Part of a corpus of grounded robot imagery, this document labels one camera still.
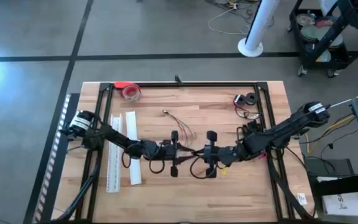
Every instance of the white plastic strip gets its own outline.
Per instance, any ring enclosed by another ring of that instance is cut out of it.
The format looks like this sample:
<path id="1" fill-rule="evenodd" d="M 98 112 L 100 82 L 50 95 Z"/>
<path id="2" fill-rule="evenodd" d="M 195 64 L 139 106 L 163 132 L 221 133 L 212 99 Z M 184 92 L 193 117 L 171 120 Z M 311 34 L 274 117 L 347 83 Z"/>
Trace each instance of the white plastic strip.
<path id="1" fill-rule="evenodd" d="M 137 140 L 135 111 L 126 113 L 126 123 L 127 137 L 133 140 Z M 131 159 L 131 166 L 129 167 L 129 172 L 131 174 L 131 185 L 142 183 L 142 174 L 140 173 L 140 159 Z"/>
<path id="2" fill-rule="evenodd" d="M 111 115 L 111 127 L 116 131 L 122 133 L 122 116 L 113 117 Z M 109 157 L 107 168 L 107 193 L 119 192 L 120 179 L 121 179 L 121 154 L 122 149 L 116 144 L 109 144 Z"/>

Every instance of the white cable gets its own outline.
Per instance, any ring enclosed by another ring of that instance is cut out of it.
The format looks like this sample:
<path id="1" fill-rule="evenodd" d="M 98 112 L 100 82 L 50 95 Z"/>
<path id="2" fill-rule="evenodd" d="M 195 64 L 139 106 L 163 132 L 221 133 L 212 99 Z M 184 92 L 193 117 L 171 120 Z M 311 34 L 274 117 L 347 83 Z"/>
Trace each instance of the white cable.
<path id="1" fill-rule="evenodd" d="M 214 28 L 211 27 L 211 22 L 212 22 L 212 21 L 214 21 L 215 19 L 217 19 L 217 18 L 219 18 L 219 17 L 221 17 L 221 16 L 225 15 L 226 13 L 231 12 L 231 11 L 233 11 L 233 10 L 235 10 L 235 8 L 229 9 L 229 10 L 225 11 L 224 13 L 219 14 L 219 15 L 215 16 L 214 18 L 210 19 L 210 20 L 208 21 L 208 23 L 207 23 L 208 27 L 209 27 L 211 30 L 216 31 L 216 32 L 220 32 L 220 33 L 222 33 L 222 34 L 229 34 L 229 35 L 248 35 L 248 33 L 245 33 L 245 32 L 243 32 L 243 31 L 241 30 L 241 27 L 243 27 L 243 26 L 248 27 L 248 30 L 249 30 L 250 27 L 249 27 L 248 25 L 242 25 L 242 26 L 240 26 L 240 27 L 239 27 L 240 33 L 224 32 L 224 31 L 217 30 L 217 29 L 214 29 Z"/>

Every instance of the black cart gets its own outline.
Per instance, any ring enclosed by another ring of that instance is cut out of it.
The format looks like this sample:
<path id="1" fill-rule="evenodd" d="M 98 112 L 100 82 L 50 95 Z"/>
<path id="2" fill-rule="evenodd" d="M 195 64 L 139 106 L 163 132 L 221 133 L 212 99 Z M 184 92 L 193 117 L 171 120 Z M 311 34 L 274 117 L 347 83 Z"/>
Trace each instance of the black cart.
<path id="1" fill-rule="evenodd" d="M 314 14 L 316 17 L 323 17 L 323 13 L 319 9 L 299 9 L 302 1 L 297 0 L 290 14 L 290 26 L 288 27 L 289 32 L 293 31 L 296 47 L 300 53 L 301 66 L 298 70 L 298 76 L 307 74 L 309 69 L 323 69 L 328 71 L 329 78 L 336 77 L 342 69 L 347 68 L 358 57 L 358 51 L 350 54 L 344 43 L 336 49 L 330 49 L 329 46 L 346 26 L 351 25 L 358 30 L 358 7 L 353 6 L 352 0 L 338 0 L 327 16 L 331 16 L 337 7 L 341 15 L 325 36 L 314 45 L 313 49 L 306 50 L 305 45 L 308 42 L 301 36 L 302 26 L 297 23 L 296 17 L 299 14 Z M 331 60 L 329 62 L 317 62 L 317 59 L 325 50 L 329 50 Z"/>

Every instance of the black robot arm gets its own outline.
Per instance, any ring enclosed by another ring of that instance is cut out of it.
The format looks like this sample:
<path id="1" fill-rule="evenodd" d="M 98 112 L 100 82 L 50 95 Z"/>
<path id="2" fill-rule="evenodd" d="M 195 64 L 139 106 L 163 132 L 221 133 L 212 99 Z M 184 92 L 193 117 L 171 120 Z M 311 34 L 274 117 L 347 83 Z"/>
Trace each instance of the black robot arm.
<path id="1" fill-rule="evenodd" d="M 242 138 L 238 138 L 235 146 L 217 147 L 214 143 L 217 134 L 207 132 L 209 144 L 196 151 L 182 146 L 178 142 L 178 132 L 173 131 L 171 140 L 164 140 L 159 145 L 155 141 L 133 140 L 114 130 L 110 125 L 104 124 L 92 112 L 80 111 L 73 118 L 70 126 L 61 132 L 71 137 L 82 137 L 83 145 L 88 149 L 97 149 L 99 142 L 106 139 L 119 147 L 131 158 L 139 159 L 143 156 L 147 160 L 173 161 L 171 175 L 177 176 L 176 165 L 181 162 L 199 157 L 210 165 L 207 170 L 208 177 L 215 177 L 213 167 L 220 161 L 225 166 L 233 162 L 248 161 L 269 149 L 283 149 L 290 141 L 291 136 L 305 132 L 305 128 L 317 128 L 328 122 L 328 106 L 319 102 L 311 102 L 303 105 L 297 112 L 278 125 L 266 130 L 243 126 L 237 129 L 242 131 Z M 90 128 L 93 122 L 100 122 L 99 129 Z M 177 151 L 191 152 L 190 156 L 177 157 Z"/>

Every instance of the gray floor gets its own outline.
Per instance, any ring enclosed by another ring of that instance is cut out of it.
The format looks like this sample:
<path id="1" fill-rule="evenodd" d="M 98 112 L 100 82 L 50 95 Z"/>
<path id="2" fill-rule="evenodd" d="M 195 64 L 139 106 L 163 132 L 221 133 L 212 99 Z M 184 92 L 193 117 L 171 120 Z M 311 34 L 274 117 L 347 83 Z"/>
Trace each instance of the gray floor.
<path id="1" fill-rule="evenodd" d="M 316 7 L 315 1 L 306 2 Z M 294 3 L 281 1 L 264 37 L 265 52 L 296 51 L 285 30 Z M 86 0 L 0 0 L 0 57 L 70 55 L 85 5 Z M 241 36 L 206 26 L 220 13 L 202 0 L 95 0 L 79 55 L 237 52 Z M 230 15 L 213 24 L 228 32 L 237 32 L 240 25 L 241 19 Z M 358 48 L 358 31 L 348 28 L 344 38 L 349 49 Z M 67 64 L 0 62 L 0 219 L 9 223 L 22 223 Z M 336 103 L 358 95 L 358 60 L 335 79 L 322 71 L 298 78 L 298 67 L 298 59 L 290 57 L 77 62 L 68 92 L 79 92 L 85 81 L 158 81 L 179 75 L 202 81 L 283 80 L 293 111 L 311 100 Z M 335 120 L 350 111 L 344 105 L 330 113 Z M 324 128 L 312 130 L 310 138 Z M 321 145 L 357 128 L 354 123 L 339 130 Z M 350 158 L 358 173 L 358 133 L 336 143 L 324 158 Z"/>

